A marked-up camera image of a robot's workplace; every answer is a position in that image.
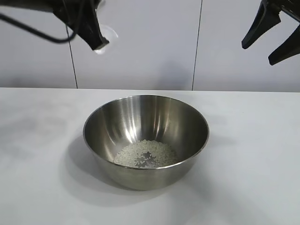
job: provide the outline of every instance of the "rice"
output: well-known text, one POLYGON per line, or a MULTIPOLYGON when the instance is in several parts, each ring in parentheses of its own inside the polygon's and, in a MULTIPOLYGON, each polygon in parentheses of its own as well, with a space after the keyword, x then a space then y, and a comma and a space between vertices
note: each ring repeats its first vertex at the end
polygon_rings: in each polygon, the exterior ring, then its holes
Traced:
POLYGON ((175 164, 178 158, 169 145, 143 140, 123 148, 113 162, 133 168, 156 168, 175 164))

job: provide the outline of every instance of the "white table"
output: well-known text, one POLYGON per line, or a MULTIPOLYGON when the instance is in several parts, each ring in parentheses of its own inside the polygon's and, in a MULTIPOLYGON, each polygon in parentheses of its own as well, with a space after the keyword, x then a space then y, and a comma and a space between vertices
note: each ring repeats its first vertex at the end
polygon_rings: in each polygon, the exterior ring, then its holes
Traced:
POLYGON ((0 89, 0 225, 299 225, 300 94, 0 89), (156 191, 98 169, 82 128, 100 105, 155 94, 187 102, 211 136, 193 169, 156 191))

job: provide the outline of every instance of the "wire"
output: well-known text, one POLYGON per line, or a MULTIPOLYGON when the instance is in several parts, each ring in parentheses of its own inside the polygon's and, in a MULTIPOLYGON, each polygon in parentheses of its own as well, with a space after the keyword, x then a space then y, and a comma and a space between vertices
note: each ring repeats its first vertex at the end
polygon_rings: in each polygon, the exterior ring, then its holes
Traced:
POLYGON ((79 26, 80 26, 80 21, 81 21, 81 17, 82 17, 82 14, 83 14, 83 8, 84 8, 84 3, 85 3, 85 0, 82 0, 81 4, 80 4, 80 8, 79 8, 79 12, 78 12, 78 18, 76 20, 76 23, 75 23, 75 28, 74 28, 74 31, 72 33, 71 36, 69 36, 68 38, 66 39, 58 39, 58 38, 55 38, 55 37, 51 37, 33 27, 30 27, 20 21, 17 21, 7 15, 4 15, 2 13, 0 13, 0 20, 3 20, 13 26, 16 26, 22 30, 25 30, 25 31, 28 31, 29 33, 31 34, 34 34, 40 38, 43 38, 43 39, 46 39, 48 41, 51 41, 51 42, 54 42, 54 43, 57 43, 57 44, 62 44, 62 43, 65 43, 65 42, 69 42, 71 41, 72 39, 75 38, 76 34, 78 33, 78 30, 79 30, 79 26))

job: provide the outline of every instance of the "bowl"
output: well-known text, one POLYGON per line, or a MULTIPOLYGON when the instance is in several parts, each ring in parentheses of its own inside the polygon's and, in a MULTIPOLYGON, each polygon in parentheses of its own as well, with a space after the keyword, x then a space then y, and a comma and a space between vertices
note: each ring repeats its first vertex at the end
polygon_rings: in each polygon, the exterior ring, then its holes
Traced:
POLYGON ((191 169, 208 140, 209 127, 205 118, 184 102, 139 95, 96 109, 85 122, 83 137, 101 169, 115 182, 130 189, 152 190, 175 183, 191 169), (124 147, 142 140, 168 144, 178 162, 155 168, 113 162, 124 147))

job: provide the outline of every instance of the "panel seam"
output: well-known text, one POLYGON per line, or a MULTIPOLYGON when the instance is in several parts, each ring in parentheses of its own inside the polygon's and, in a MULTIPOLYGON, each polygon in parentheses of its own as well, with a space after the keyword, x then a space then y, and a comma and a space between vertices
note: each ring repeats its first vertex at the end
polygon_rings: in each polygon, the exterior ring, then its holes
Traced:
MULTIPOLYGON (((69 37, 69 31, 68 31, 68 27, 67 26, 66 26, 66 31, 67 31, 67 36, 69 37)), ((78 83, 77 83, 77 77, 76 77, 76 72, 75 72, 72 47, 71 47, 71 43, 70 42, 69 42, 69 48, 70 48, 70 54, 71 54, 71 60, 72 60, 72 66, 73 66, 73 73, 74 73, 75 84, 76 84, 76 88, 78 89, 78 83)))
POLYGON ((201 1, 200 6, 200 15, 199 15, 199 26, 198 26, 198 37, 197 37, 197 44, 196 44, 196 53, 195 53, 195 62, 194 62, 194 71, 193 71, 193 83, 192 83, 192 90, 194 90, 194 81, 195 81, 195 69, 196 69, 196 61, 197 61, 197 52, 198 52, 198 42, 199 42, 199 34, 200 34, 200 22, 201 22, 201 13, 202 13, 202 4, 203 1, 201 1))

